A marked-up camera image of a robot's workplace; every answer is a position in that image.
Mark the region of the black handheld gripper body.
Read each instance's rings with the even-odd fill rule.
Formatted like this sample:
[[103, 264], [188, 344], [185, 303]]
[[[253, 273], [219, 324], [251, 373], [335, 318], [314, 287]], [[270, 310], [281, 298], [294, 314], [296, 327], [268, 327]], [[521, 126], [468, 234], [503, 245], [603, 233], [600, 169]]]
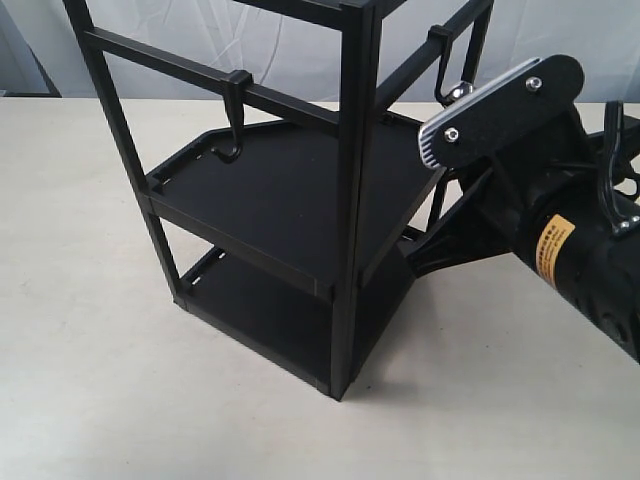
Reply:
[[402, 253], [417, 277], [505, 253], [627, 355], [639, 355], [639, 122], [620, 101], [589, 134], [575, 108], [438, 182], [427, 229]]

